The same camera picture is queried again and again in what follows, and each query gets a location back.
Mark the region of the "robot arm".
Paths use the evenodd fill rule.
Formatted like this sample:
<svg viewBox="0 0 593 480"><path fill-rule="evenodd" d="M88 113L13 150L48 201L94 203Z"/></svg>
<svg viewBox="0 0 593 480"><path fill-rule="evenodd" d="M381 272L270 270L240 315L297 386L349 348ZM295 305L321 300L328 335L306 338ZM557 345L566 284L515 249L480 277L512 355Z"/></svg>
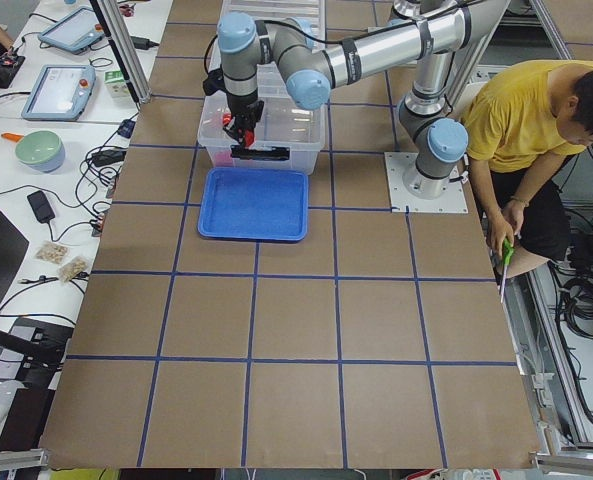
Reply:
<svg viewBox="0 0 593 480"><path fill-rule="evenodd" d="M220 64L208 72L203 89L206 95L221 91L226 96L221 128L233 142L232 157L281 161L286 149L253 146L264 107L259 66L275 64L296 106L313 111L335 88L415 61L415 80L399 103L398 117L418 154L402 180L412 195L433 200L443 194L468 145L463 125L444 112L453 55L489 37L506 7L504 1L396 1L386 26L328 42L322 50L315 50L318 40L305 19L226 13L214 39Z"/></svg>

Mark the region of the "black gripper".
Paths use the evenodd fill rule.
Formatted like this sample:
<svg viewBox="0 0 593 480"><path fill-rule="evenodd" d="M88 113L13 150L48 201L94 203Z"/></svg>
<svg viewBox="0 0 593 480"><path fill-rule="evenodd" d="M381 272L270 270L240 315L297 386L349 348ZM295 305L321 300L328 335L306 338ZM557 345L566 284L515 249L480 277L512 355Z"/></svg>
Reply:
<svg viewBox="0 0 593 480"><path fill-rule="evenodd" d="M203 81L203 91L206 96L211 96L217 91L225 93L229 118L223 119L223 131L227 135L254 134L264 108L264 102L259 99L257 89L250 93L234 93L226 86L223 71L215 69L207 73L207 78Z"/></svg>

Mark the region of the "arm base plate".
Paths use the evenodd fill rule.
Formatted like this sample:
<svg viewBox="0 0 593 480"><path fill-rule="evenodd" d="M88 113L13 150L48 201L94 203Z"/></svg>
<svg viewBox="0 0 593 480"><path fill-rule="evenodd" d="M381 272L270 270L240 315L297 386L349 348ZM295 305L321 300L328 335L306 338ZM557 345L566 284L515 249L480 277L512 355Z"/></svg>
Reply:
<svg viewBox="0 0 593 480"><path fill-rule="evenodd" d="M459 164L442 179L430 179L416 168L417 154L385 152L390 210L394 213L467 214Z"/></svg>

